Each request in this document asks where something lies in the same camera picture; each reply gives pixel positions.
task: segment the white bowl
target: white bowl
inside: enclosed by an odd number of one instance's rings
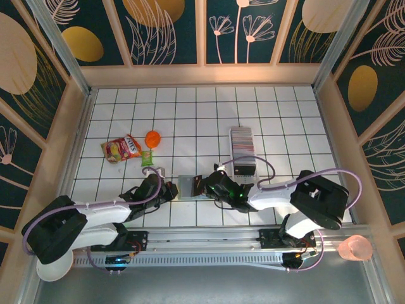
[[[54,282],[64,277],[73,264],[73,251],[68,250],[61,258],[53,263],[44,265],[37,261],[37,274],[46,282]]]

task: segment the metal surface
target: metal surface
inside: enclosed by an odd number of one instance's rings
[[[150,267],[107,275],[72,269],[60,281],[42,282],[36,304],[286,304],[376,303],[362,263],[336,252],[307,272],[249,266]]]
[[[336,64],[340,54],[343,52],[349,39],[352,37],[357,24],[361,17],[364,15],[367,5],[370,0],[354,0],[348,11],[348,14],[344,18],[340,29],[337,31],[332,43],[330,44],[325,57],[321,62],[318,73],[315,76],[313,88],[315,94],[317,94],[322,88],[323,84],[327,80],[332,71],[333,66]]]
[[[100,267],[112,267],[105,264],[105,255],[92,255],[93,262]],[[250,252],[250,253],[194,253],[194,254],[153,254],[139,253],[128,264],[119,264],[120,267],[173,267],[173,266],[226,266],[240,265],[242,263],[281,264],[282,253],[278,252]],[[91,268],[92,265],[85,253],[75,255],[73,261],[75,268]]]
[[[62,37],[62,33],[58,26],[54,23],[48,8],[46,7],[45,1],[38,0],[26,0],[27,4],[30,6],[32,13],[38,20],[45,34],[52,42],[55,50],[58,52],[61,60],[65,64],[65,67],[70,72],[70,75],[76,80],[77,85],[82,90],[82,92],[88,96],[90,94],[89,86],[77,60],[72,55],[70,48],[68,47],[66,41]]]

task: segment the gold circle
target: gold circle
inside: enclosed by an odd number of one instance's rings
[[[136,22],[147,27],[157,27],[157,23],[159,23],[159,27],[167,25],[161,18],[160,21],[158,21],[158,9],[155,5],[155,0],[123,0],[122,2],[129,15],[131,15]],[[156,2],[163,14],[167,11],[173,23],[183,15],[185,8],[184,0],[156,0]]]
[[[15,94],[29,91],[37,77],[35,44],[14,19],[0,13],[0,88]]]
[[[378,87],[378,77],[374,69],[361,65],[350,77],[349,104],[354,111],[361,112],[367,109],[375,97]]]
[[[68,27],[63,31],[62,36],[77,59],[94,62],[104,55],[101,41],[84,27]]]
[[[305,0],[302,22],[315,33],[336,32],[347,15],[352,0]]]

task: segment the black grid line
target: black grid line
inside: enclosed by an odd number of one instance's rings
[[[268,160],[268,157],[269,156],[277,156],[277,155],[285,155],[286,157],[288,157],[288,159],[289,159],[289,166],[290,166],[290,171],[291,171],[291,175],[277,175],[278,177],[281,177],[281,176],[286,176],[286,177],[291,177],[292,175],[293,175],[293,170],[292,170],[292,165],[291,165],[291,160],[290,160],[290,155],[311,155],[311,159],[312,159],[312,163],[313,163],[313,166],[315,167],[315,162],[314,162],[314,160],[313,160],[313,157],[312,157],[312,155],[330,155],[330,154],[332,154],[332,156],[333,156],[333,153],[312,153],[311,152],[311,150],[309,151],[309,153],[291,153],[291,151],[289,151],[289,148],[288,148],[288,145],[287,145],[287,141],[286,141],[286,135],[285,135],[285,132],[284,132],[284,126],[283,126],[283,124],[282,124],[282,121],[281,121],[281,118],[300,118],[300,120],[301,120],[301,123],[302,123],[302,126],[304,127],[304,133],[303,134],[288,134],[288,136],[303,136],[303,135],[305,135],[306,136],[306,139],[307,139],[307,144],[308,144],[308,147],[310,148],[310,145],[309,145],[309,142],[308,142],[308,135],[311,135],[312,133],[314,133],[314,132],[307,132],[306,131],[306,128],[305,128],[305,126],[304,126],[304,121],[303,121],[303,117],[302,117],[302,113],[301,113],[301,109],[300,109],[300,107],[299,107],[299,103],[298,103],[298,101],[297,100],[291,100],[291,101],[289,101],[289,100],[285,100],[285,101],[279,101],[278,100],[278,98],[276,97],[276,100],[275,101],[258,101],[258,93],[257,93],[257,91],[256,91],[256,87],[253,87],[254,88],[254,93],[255,93],[255,101],[254,100],[252,100],[252,101],[245,101],[245,98],[242,98],[241,96],[240,96],[240,98],[238,98],[238,95],[237,95],[237,87],[236,86],[233,86],[232,87],[232,91],[234,92],[234,95],[235,95],[235,97],[234,97],[234,100],[235,100],[235,104],[236,104],[236,110],[237,110],[237,117],[235,117],[235,118],[237,118],[237,120],[238,120],[238,125],[240,126],[241,125],[241,118],[245,118],[245,117],[240,117],[241,115],[242,116],[244,116],[244,114],[243,113],[239,113],[239,111],[240,111],[240,105],[241,104],[239,104],[240,102],[243,102],[243,103],[256,103],[256,108],[257,108],[257,112],[258,112],[258,115],[257,116],[254,116],[254,117],[246,117],[246,118],[248,118],[248,119],[251,119],[251,121],[246,121],[246,123],[247,124],[249,124],[250,125],[250,123],[252,122],[254,125],[257,125],[258,127],[260,126],[260,131],[258,130],[258,134],[255,134],[254,136],[261,136],[261,142],[263,143],[263,153],[264,154],[261,154],[261,153],[257,153],[257,155],[260,155],[260,156],[264,156],[267,160]],[[275,94],[275,96],[277,96],[277,94],[276,94],[276,92],[275,92],[275,88],[274,87],[271,87],[272,88],[272,90],[273,90],[273,92],[274,92],[274,94]],[[185,104],[187,104],[187,103],[195,103],[195,117],[194,117],[194,121],[195,121],[195,134],[194,134],[194,139],[195,139],[195,141],[196,141],[196,144],[195,144],[195,155],[193,156],[193,157],[195,157],[195,170],[194,170],[194,173],[196,174],[197,173],[197,168],[198,168],[198,159],[199,159],[199,157],[215,157],[215,158],[218,158],[218,161],[220,161],[221,160],[221,157],[223,158],[225,155],[221,155],[221,143],[223,142],[223,138],[228,138],[228,135],[220,135],[220,120],[223,120],[223,119],[229,119],[230,117],[222,117],[222,116],[224,116],[224,115],[220,115],[221,117],[218,117],[218,115],[219,115],[219,113],[218,113],[218,104],[219,103],[222,103],[222,101],[218,101],[218,91],[217,91],[217,87],[215,87],[215,86],[213,86],[213,89],[215,90],[215,100],[206,100],[206,101],[197,101],[197,89],[196,88],[194,88],[194,94],[195,94],[195,101],[181,101],[181,103],[185,103]],[[154,129],[154,127],[155,127],[155,120],[156,121],[158,121],[158,120],[173,120],[173,136],[162,136],[162,138],[167,138],[167,139],[173,139],[173,146],[172,146],[172,155],[162,155],[162,156],[156,156],[156,158],[157,157],[160,157],[160,158],[164,158],[164,157],[172,157],[172,159],[171,159],[171,176],[169,177],[170,179],[171,179],[171,181],[173,182],[175,179],[177,179],[178,178],[178,176],[175,176],[175,174],[174,174],[174,161],[175,161],[175,158],[176,157],[184,157],[184,156],[182,156],[182,155],[175,155],[175,138],[176,137],[190,137],[190,136],[176,136],[176,126],[177,126],[177,120],[186,120],[186,119],[192,119],[192,118],[178,118],[177,117],[177,103],[180,103],[179,101],[177,101],[177,99],[178,99],[178,89],[177,88],[175,88],[175,102],[171,102],[171,103],[174,103],[174,118],[173,117],[166,117],[166,118],[156,118],[156,108],[157,108],[157,106],[158,106],[158,104],[159,105],[161,105],[161,104],[167,104],[167,102],[159,102],[158,100],[157,100],[157,97],[158,97],[158,88],[155,88],[155,92],[154,92],[154,97],[155,97],[155,100],[154,100],[154,102],[146,102],[146,103],[143,103],[143,102],[137,102],[137,98],[139,98],[139,95],[138,95],[138,90],[136,90],[136,92],[135,92],[135,96],[134,96],[134,102],[133,103],[129,103],[129,102],[124,102],[124,103],[119,103],[120,105],[125,105],[125,104],[134,104],[134,111],[133,111],[133,113],[132,113],[132,119],[114,119],[114,112],[115,112],[115,110],[116,110],[116,104],[117,104],[117,101],[118,101],[118,93],[119,93],[119,90],[117,90],[117,92],[116,92],[116,98],[115,98],[115,103],[103,103],[103,104],[97,104],[97,103],[95,103],[95,105],[94,105],[94,107],[93,107],[93,111],[92,111],[92,115],[91,115],[91,119],[90,119],[90,123],[91,122],[97,122],[97,121],[106,121],[106,122],[109,122],[109,129],[108,129],[108,140],[110,140],[110,137],[111,137],[111,128],[112,128],[112,121],[122,121],[122,122],[124,122],[124,121],[131,121],[131,124],[130,124],[130,130],[132,131],[132,129],[134,128],[134,122],[136,121],[136,120],[140,120],[140,121],[142,121],[142,120],[152,120],[152,126],[153,126],[153,129]],[[204,103],[214,103],[215,102],[215,109],[216,109],[216,117],[206,117],[206,118],[199,118],[198,116],[197,116],[197,111],[198,111],[198,107],[197,107],[197,103],[200,103],[200,105],[201,104],[204,104]],[[268,114],[268,112],[260,112],[260,108],[261,108],[261,106],[260,106],[260,103],[272,103],[272,102],[276,102],[277,103],[277,109],[278,109],[278,117],[274,117],[274,116],[271,116],[271,115],[269,115]],[[280,106],[279,106],[279,103],[288,103],[288,102],[295,102],[296,103],[296,105],[297,105],[297,107],[298,107],[298,110],[299,110],[299,116],[289,116],[290,115],[290,113],[287,113],[286,115],[285,114],[283,114],[283,115],[281,115],[281,113],[280,113]],[[135,120],[135,111],[136,111],[136,107],[137,107],[137,105],[141,105],[141,104],[154,104],[154,107],[153,107],[153,109],[154,109],[154,113],[153,113],[153,117],[151,117],[151,118],[137,118],[136,120]],[[112,114],[111,114],[111,118],[110,119],[100,119],[100,120],[98,120],[98,119],[94,119],[93,120],[93,116],[94,116],[94,109],[96,108],[96,106],[100,106],[100,105],[109,105],[109,110],[111,110],[111,105],[113,105],[113,111],[112,111]],[[279,119],[280,120],[280,124],[281,124],[281,126],[282,126],[282,134],[269,134],[269,135],[264,135],[263,133],[264,133],[264,130],[263,130],[263,127],[264,127],[264,125],[262,125],[262,119],[264,119],[264,118],[277,118],[277,119]],[[305,118],[322,118],[322,116],[319,114],[319,115],[311,115],[311,116],[305,116]],[[213,136],[213,135],[203,135],[203,136],[199,136],[198,135],[198,133],[197,133],[197,129],[198,129],[198,125],[199,124],[203,124],[203,122],[202,122],[202,120],[207,120],[207,119],[216,119],[216,131],[217,131],[217,134],[215,135],[215,136]],[[85,140],[87,140],[87,139],[104,139],[104,138],[106,138],[106,136],[100,136],[99,134],[100,134],[100,132],[96,132],[96,133],[93,133],[93,134],[96,134],[96,136],[89,136],[89,128],[90,128],[90,124],[87,126],[87,132],[86,132],[86,137],[85,137]],[[286,150],[287,150],[287,152],[286,153],[280,153],[280,154],[272,154],[272,155],[269,155],[268,154],[268,152],[269,151],[267,151],[266,150],[266,145],[265,145],[265,136],[267,137],[267,139],[269,139],[269,137],[270,136],[283,136],[283,138],[284,138],[284,142],[285,142],[285,146],[286,146]],[[200,141],[201,142],[201,140],[203,140],[205,137],[216,137],[217,138],[217,142],[218,142],[218,152],[217,153],[213,153],[212,155],[201,155],[201,156],[199,156],[198,155],[198,142]],[[139,139],[144,139],[144,137],[142,137],[142,136],[140,136],[140,137],[136,137],[137,138],[137,140],[139,140]],[[77,170],[77,173],[76,173],[76,178],[75,178],[75,180],[74,180],[74,183],[73,183],[73,187],[72,187],[72,189],[73,189],[73,191],[72,191],[72,195],[73,195],[73,193],[74,193],[74,189],[75,189],[75,186],[76,186],[76,180],[94,180],[94,179],[97,179],[97,178],[83,178],[83,179],[80,179],[80,178],[77,178],[78,177],[78,172],[79,172],[79,170],[80,170],[80,164],[81,164],[81,162],[82,162],[82,159],[91,159],[91,158],[103,158],[103,157],[83,157],[83,156],[81,156],[80,157],[80,160],[79,160],[79,164],[78,164],[78,170]],[[99,194],[99,186],[100,186],[100,182],[102,181],[102,180],[105,180],[105,179],[111,179],[111,180],[119,180],[119,179],[121,179],[122,180],[122,185],[121,185],[121,191],[123,191],[124,189],[123,189],[123,187],[124,187],[124,183],[125,183],[125,180],[126,180],[126,178],[125,178],[125,174],[126,174],[126,172],[127,172],[127,163],[125,164],[125,166],[124,166],[124,173],[123,173],[123,178],[121,178],[121,177],[116,177],[116,178],[109,178],[108,176],[106,176],[106,177],[101,177],[101,174],[103,173],[103,167],[104,167],[104,161],[102,162],[102,164],[101,164],[101,171],[100,171],[100,176],[99,176],[99,178],[98,178],[98,184],[97,184],[97,191],[96,191],[96,197],[97,197],[97,195]],[[137,179],[139,179],[140,181],[142,180],[141,178],[131,178],[131,180],[132,179],[134,179],[134,180],[137,180]],[[196,217],[196,225],[198,225],[198,202],[199,201],[195,201],[195,204],[196,204],[196,214],[195,214],[195,217]],[[173,208],[173,206],[172,206],[172,202],[170,202],[170,212],[169,212],[169,226],[171,226],[171,210],[172,210],[172,208]],[[276,216],[275,216],[275,210],[273,209],[273,214],[274,214],[274,219],[276,220]],[[224,214],[223,214],[223,210],[221,211],[221,217],[222,217],[222,225],[225,225],[225,221],[224,221]],[[248,215],[248,220],[249,220],[249,224],[251,224],[251,218],[250,218],[250,216]],[[142,226],[144,227],[144,223],[145,223],[145,216],[143,216],[143,219],[142,219]]]
[[[116,101],[116,97],[118,95],[118,90],[116,90],[116,94],[115,94],[115,101]],[[113,107],[113,113],[111,114],[111,122],[109,124],[109,130],[108,130],[108,139],[107,141],[109,141],[109,133],[111,132],[111,124],[112,124],[112,118],[114,115],[114,110],[115,110],[115,104]],[[101,169],[100,169],[100,176],[99,176],[99,184],[97,185],[97,191],[96,191],[96,199],[97,199],[97,195],[99,194],[99,188],[100,188],[100,182],[101,182],[101,175],[103,174],[103,166],[104,166],[104,160],[101,162]]]

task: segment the dark teal wallpaper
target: dark teal wallpaper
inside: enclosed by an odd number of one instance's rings
[[[10,1],[0,2],[0,99],[43,138],[66,83]]]
[[[194,0],[114,0],[134,65],[197,63]]]
[[[286,0],[244,2],[207,0],[208,64],[270,62]]]
[[[8,244],[4,242],[0,242],[0,267],[3,263],[4,256],[6,255]]]
[[[0,226],[14,229],[42,150],[0,115]]]
[[[101,0],[44,0],[44,3],[80,66],[123,65]]]
[[[358,135],[405,90],[405,3],[387,0],[337,80]]]
[[[363,145],[391,224],[405,221],[405,109]]]
[[[321,63],[350,0],[298,0],[280,63]]]
[[[370,0],[370,2],[367,5],[367,9],[363,15],[363,17],[360,19],[359,23],[356,26],[356,29],[354,30],[352,37],[349,39],[349,41],[347,42],[345,48],[343,49],[342,53],[340,54],[339,58],[337,58],[337,61],[335,63],[335,65],[332,68],[332,73],[335,73],[337,68],[339,67],[340,63],[343,60],[343,57],[346,55],[347,53],[347,49],[349,49],[350,45],[353,43],[353,40],[356,38],[359,30],[361,29],[361,27],[363,26],[364,22],[366,21],[368,15],[370,14],[370,11],[372,10],[372,8],[374,7],[375,3],[377,0]]]

